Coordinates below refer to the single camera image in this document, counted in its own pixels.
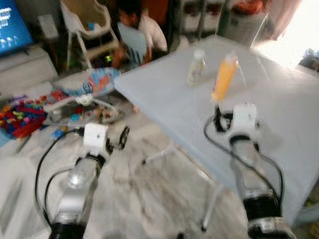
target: white high chair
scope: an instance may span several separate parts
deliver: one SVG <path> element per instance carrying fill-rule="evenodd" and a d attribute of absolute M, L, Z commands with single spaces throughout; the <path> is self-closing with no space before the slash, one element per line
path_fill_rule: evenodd
<path fill-rule="evenodd" d="M 70 58 L 71 58 L 71 46 L 72 46 L 72 37 L 76 35 L 81 46 L 83 55 L 87 62 L 89 68 L 92 68 L 90 60 L 95 56 L 103 53 L 105 51 L 117 48 L 119 41 L 114 34 L 113 29 L 111 28 L 111 18 L 109 11 L 104 5 L 99 4 L 96 0 L 93 0 L 95 11 L 101 12 L 105 17 L 105 25 L 103 27 L 98 24 L 94 25 L 93 30 L 86 30 L 80 21 L 80 18 L 75 13 L 71 12 L 64 2 L 61 0 L 62 14 L 65 21 L 66 28 L 68 29 L 68 52 L 67 52 L 67 70 L 70 68 Z M 113 40 L 107 44 L 100 45 L 91 49 L 86 49 L 84 41 L 82 39 L 95 39 L 99 38 L 102 35 L 110 32 Z"/>

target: orange liquid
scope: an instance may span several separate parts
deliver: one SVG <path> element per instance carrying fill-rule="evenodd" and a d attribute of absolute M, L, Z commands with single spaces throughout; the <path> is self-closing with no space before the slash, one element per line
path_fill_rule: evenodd
<path fill-rule="evenodd" d="M 223 61 L 219 67 L 219 73 L 217 76 L 217 81 L 215 83 L 215 89 L 212 93 L 212 98 L 214 101 L 222 101 L 226 95 L 229 84 L 233 79 L 237 68 L 237 63 L 230 64 L 227 61 Z"/>

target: plastic container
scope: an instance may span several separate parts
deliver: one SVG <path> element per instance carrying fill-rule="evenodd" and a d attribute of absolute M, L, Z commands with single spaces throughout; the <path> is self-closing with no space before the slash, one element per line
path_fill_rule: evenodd
<path fill-rule="evenodd" d="M 219 67 L 218 76 L 214 85 L 212 98 L 214 101 L 222 101 L 226 95 L 229 84 L 233 79 L 238 65 L 238 57 L 232 52 L 226 55 Z"/>
<path fill-rule="evenodd" d="M 198 84 L 203 69 L 205 67 L 205 51 L 201 49 L 196 49 L 194 51 L 194 59 L 190 65 L 187 83 L 191 86 Z"/>

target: colorful toy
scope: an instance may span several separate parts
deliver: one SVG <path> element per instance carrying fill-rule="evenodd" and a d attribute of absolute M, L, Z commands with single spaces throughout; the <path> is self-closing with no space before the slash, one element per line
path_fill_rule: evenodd
<path fill-rule="evenodd" d="M 54 131 L 51 134 L 51 139 L 57 139 L 59 137 L 61 137 L 62 135 L 64 135 L 64 133 L 68 130 L 68 127 L 61 127 L 58 128 L 56 131 Z"/>
<path fill-rule="evenodd" d="M 78 107 L 78 108 L 75 109 L 75 113 L 77 113 L 77 114 L 81 114 L 83 112 L 84 112 L 84 108 L 83 107 Z"/>
<path fill-rule="evenodd" d="M 71 119 L 72 122 L 78 122 L 78 121 L 80 121 L 81 116 L 77 115 L 77 114 L 74 114 L 74 115 L 71 115 L 70 119 Z"/>
<path fill-rule="evenodd" d="M 20 102 L 16 106 L 3 108 L 0 112 L 0 127 L 13 138 L 22 138 L 42 127 L 46 116 L 40 102 Z"/>
<path fill-rule="evenodd" d="M 12 97 L 8 100 L 10 106 L 18 105 L 20 102 L 23 102 L 27 98 L 27 95 L 22 95 L 18 97 Z"/>
<path fill-rule="evenodd" d="M 120 72 L 112 67 L 95 69 L 89 79 L 83 83 L 82 88 L 77 90 L 63 88 L 62 91 L 72 96 L 107 94 L 114 90 L 114 79 L 119 75 Z"/>

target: white shirt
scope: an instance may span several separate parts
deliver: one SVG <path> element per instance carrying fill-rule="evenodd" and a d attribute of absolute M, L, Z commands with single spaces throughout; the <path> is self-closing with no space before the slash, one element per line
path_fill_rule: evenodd
<path fill-rule="evenodd" d="M 138 30 L 144 33 L 148 47 L 167 51 L 164 33 L 156 21 L 142 15 Z"/>

